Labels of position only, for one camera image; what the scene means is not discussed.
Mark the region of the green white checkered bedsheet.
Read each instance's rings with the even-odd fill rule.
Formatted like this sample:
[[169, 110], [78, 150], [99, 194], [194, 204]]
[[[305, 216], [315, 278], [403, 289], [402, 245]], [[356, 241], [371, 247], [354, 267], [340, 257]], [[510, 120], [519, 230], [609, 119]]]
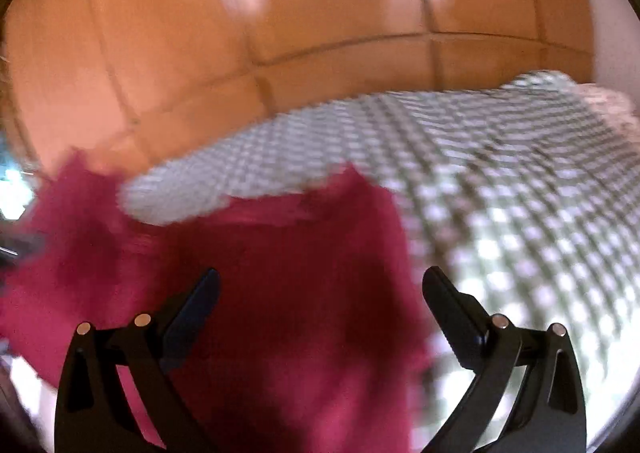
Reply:
[[165, 225], [356, 167], [394, 193], [416, 274], [438, 265], [490, 312], [567, 327], [597, 451], [639, 394], [639, 147], [575, 84], [533, 72], [297, 109], [154, 167], [120, 202]]

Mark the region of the red small garment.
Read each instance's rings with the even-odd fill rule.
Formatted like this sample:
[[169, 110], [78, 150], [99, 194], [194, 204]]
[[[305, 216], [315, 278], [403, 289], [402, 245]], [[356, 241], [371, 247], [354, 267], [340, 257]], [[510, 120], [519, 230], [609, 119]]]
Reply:
[[409, 450], [428, 350], [389, 191], [346, 168], [154, 226], [122, 211], [121, 183], [76, 155], [18, 227], [43, 247], [4, 276], [1, 334], [43, 379], [60, 379], [79, 323], [125, 325], [212, 268], [220, 298], [169, 376], [221, 450]]

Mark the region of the floral pink pillow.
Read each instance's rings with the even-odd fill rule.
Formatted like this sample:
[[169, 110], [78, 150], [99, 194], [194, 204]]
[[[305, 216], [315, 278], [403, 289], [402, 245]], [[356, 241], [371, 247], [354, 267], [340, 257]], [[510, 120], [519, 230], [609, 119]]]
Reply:
[[594, 83], [575, 84], [573, 91], [603, 119], [608, 127], [635, 147], [639, 147], [639, 109], [628, 95]]

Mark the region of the brown wooden wardrobe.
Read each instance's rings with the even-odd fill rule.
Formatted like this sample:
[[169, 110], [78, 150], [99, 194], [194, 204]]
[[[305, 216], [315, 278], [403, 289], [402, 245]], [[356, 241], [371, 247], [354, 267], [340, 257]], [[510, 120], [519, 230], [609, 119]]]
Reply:
[[387, 90], [592, 77], [589, 0], [12, 0], [1, 124], [38, 174], [137, 173], [277, 113]]

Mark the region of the glass door with frame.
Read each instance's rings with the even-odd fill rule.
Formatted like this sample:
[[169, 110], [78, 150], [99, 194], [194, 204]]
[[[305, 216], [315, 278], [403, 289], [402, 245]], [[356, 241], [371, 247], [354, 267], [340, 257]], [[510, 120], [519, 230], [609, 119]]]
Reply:
[[18, 220], [34, 199], [32, 189], [14, 158], [8, 138], [1, 133], [1, 263], [13, 265], [35, 252], [38, 236], [26, 231]]

